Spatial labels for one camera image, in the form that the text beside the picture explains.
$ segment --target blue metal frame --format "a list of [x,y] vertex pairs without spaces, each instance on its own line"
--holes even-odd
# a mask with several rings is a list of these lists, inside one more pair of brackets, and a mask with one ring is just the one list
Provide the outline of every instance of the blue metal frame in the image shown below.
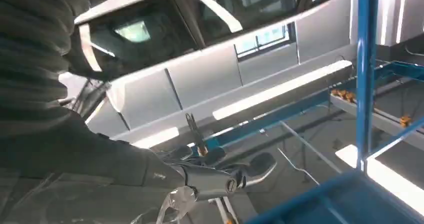
[[[382,68],[378,68],[375,70],[374,78],[376,80],[383,80],[379,84],[384,85],[390,81],[389,77],[393,75],[393,73],[394,71],[391,64],[386,65]],[[344,83],[333,87],[333,89],[354,90],[356,87],[356,81],[356,79],[350,79]],[[330,91],[331,89],[325,89],[316,92],[295,103],[287,104],[254,121],[250,121],[247,124],[222,133],[221,135],[208,138],[205,140],[207,143],[207,147],[209,150],[212,150],[213,148],[216,148],[218,146],[224,146],[232,142],[238,142],[247,137],[256,135],[261,129],[269,129],[276,125],[279,125],[280,121],[287,120],[302,112],[310,110],[311,108],[314,108],[317,105],[328,102]]]
[[358,8],[356,168],[366,171],[364,156],[371,148],[378,0],[359,0]]

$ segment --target metal bar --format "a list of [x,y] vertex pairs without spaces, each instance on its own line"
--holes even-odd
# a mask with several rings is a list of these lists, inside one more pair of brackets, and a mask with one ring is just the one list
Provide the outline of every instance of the metal bar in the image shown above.
[[309,177],[318,186],[320,185],[320,183],[307,170],[297,167],[295,164],[293,164],[293,162],[289,159],[289,157],[287,157],[287,155],[284,154],[284,152],[280,148],[277,148],[277,149],[282,154],[282,156],[288,161],[288,163],[290,164],[291,167],[293,167],[296,171],[304,173],[307,177]]
[[341,224],[349,224],[349,222],[337,211],[337,208],[333,205],[332,201],[326,197],[322,196],[321,201],[324,203],[327,210],[341,223]]
[[225,210],[221,199],[215,198],[214,200],[216,202],[216,206],[218,207],[219,214],[221,215],[222,223],[227,224],[230,219],[227,216],[227,211]]
[[327,193],[329,190],[333,190],[340,185],[351,181],[353,178],[358,176],[357,171],[348,171],[341,175],[336,176],[316,188],[313,188],[283,204],[280,204],[271,210],[268,210],[261,215],[254,217],[253,219],[246,222],[246,224],[263,224],[263,223],[272,223],[275,219],[280,219],[287,212],[293,210],[294,207],[306,203],[310,200],[315,200],[317,197],[323,193]]
[[405,140],[408,136],[410,136],[413,133],[415,133],[416,135],[421,135],[422,137],[424,137],[423,134],[421,134],[421,133],[418,134],[418,132],[416,132],[417,129],[422,127],[423,125],[424,125],[424,117],[417,120],[417,121],[414,121],[414,123],[412,125],[405,128],[398,135],[392,137],[387,143],[383,143],[383,144],[379,145],[375,150],[373,150],[369,154],[369,158],[373,159],[373,158],[380,156],[382,153],[389,150],[390,148],[392,148],[394,145],[400,143],[401,141]]
[[236,212],[233,209],[233,206],[231,205],[230,199],[228,196],[224,196],[224,203],[226,205],[226,208],[228,209],[228,212],[232,215],[232,218],[235,221],[235,224],[239,224],[239,219],[237,218]]
[[[357,114],[357,105],[354,103],[350,103],[336,96],[331,96],[330,101],[334,106],[347,113],[354,116]],[[396,136],[405,130],[401,126],[399,119],[395,120],[395,117],[377,109],[372,114],[372,125],[392,136]],[[411,132],[403,141],[424,151],[424,132],[421,130]]]
[[321,91],[298,102],[283,106],[262,117],[255,118],[254,121],[216,136],[215,139],[221,146],[230,142],[239,141],[240,139],[246,138],[250,135],[256,135],[261,129],[267,128],[272,124],[276,124],[281,120],[286,120],[298,113],[301,113],[302,111],[326,101],[328,101],[328,93],[327,91]]
[[376,54],[378,0],[358,1],[358,51],[357,51],[357,118],[356,168],[366,171],[364,156],[371,148],[371,119],[373,113],[374,67]]
[[424,66],[396,61],[391,64],[391,69],[396,75],[424,81]]
[[331,168],[333,168],[336,172],[342,173],[342,170],[334,164],[331,160],[329,160],[326,156],[324,156],[321,152],[319,152],[317,149],[315,149],[314,146],[312,146],[309,142],[307,142],[305,139],[303,139],[295,130],[293,130],[289,125],[284,123],[283,121],[280,121],[281,125],[285,127],[293,136],[297,137],[303,144],[305,144],[309,149],[311,149],[318,157],[320,157],[325,163],[327,163]]

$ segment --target worker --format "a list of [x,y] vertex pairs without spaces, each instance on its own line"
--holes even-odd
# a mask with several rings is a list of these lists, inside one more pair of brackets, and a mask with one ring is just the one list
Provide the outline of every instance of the worker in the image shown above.
[[74,19],[103,1],[0,0],[0,180],[10,181],[0,223],[145,223],[185,185],[152,151],[91,132],[57,101]]

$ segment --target white wall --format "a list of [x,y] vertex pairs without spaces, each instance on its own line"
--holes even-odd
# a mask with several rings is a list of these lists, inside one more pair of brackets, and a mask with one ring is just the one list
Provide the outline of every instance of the white wall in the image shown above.
[[338,0],[296,21],[297,48],[301,64],[350,44],[350,7],[351,0]]

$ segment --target floor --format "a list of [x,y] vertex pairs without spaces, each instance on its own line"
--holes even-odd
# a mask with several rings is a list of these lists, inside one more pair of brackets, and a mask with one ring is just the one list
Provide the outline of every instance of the floor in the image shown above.
[[[424,84],[414,83],[407,90],[399,89],[376,100],[376,106],[380,110],[395,117],[400,117],[402,112],[400,96],[404,93],[403,112],[414,115],[414,119],[424,117],[424,105],[421,106],[421,100],[424,98],[424,94],[422,93],[423,88]],[[329,110],[326,106],[320,106],[288,120],[286,123],[293,129],[296,129],[336,111],[338,109],[333,106]],[[267,131],[268,136],[262,135],[262,137],[272,139],[276,133],[279,133],[281,136],[286,132],[281,127],[274,127]],[[350,144],[355,144],[356,122],[354,116],[343,113],[332,120],[299,134],[333,161],[341,170],[346,171],[350,169],[347,164],[335,155],[335,152]],[[379,144],[391,137],[378,129],[373,129],[373,136],[373,141]],[[272,153],[276,160],[278,160],[278,166],[274,173],[264,182],[246,190],[252,205],[258,213],[267,211],[316,186],[316,183],[311,181],[310,178],[307,178],[304,173],[295,170],[289,164],[277,150],[278,147],[284,151],[295,166],[304,168],[301,151],[302,144],[294,137],[290,137],[284,141],[278,141],[274,145],[262,150]],[[338,174],[309,149],[306,149],[305,157],[305,169],[318,182],[325,182]],[[404,178],[424,189],[424,175],[420,174],[422,167],[424,167],[424,151],[405,142],[401,142],[377,159]]]

